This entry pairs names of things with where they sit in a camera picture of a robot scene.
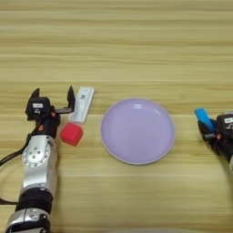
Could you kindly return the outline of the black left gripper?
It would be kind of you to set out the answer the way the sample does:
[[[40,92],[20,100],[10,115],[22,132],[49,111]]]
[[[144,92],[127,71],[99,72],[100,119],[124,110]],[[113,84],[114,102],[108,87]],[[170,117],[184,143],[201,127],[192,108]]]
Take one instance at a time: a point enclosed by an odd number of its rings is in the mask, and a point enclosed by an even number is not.
[[[39,97],[39,93],[40,93],[40,88],[37,88],[30,96],[30,99]],[[40,116],[35,121],[35,131],[33,135],[34,136],[45,135],[45,136],[50,136],[52,138],[56,138],[57,129],[61,122],[61,116],[63,114],[72,113],[75,108],[76,97],[72,86],[69,87],[67,92],[67,102],[68,102],[67,107],[55,109],[54,106],[51,106],[45,115]]]

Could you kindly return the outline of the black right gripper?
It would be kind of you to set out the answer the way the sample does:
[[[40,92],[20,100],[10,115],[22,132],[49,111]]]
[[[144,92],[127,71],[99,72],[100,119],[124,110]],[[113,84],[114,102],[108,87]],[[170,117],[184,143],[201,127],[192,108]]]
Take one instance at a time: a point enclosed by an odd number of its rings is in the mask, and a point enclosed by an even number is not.
[[[225,137],[216,129],[209,129],[208,126],[198,121],[198,129],[200,135],[204,141],[210,146],[210,148],[219,156],[222,156],[227,160],[233,157],[233,140]]]

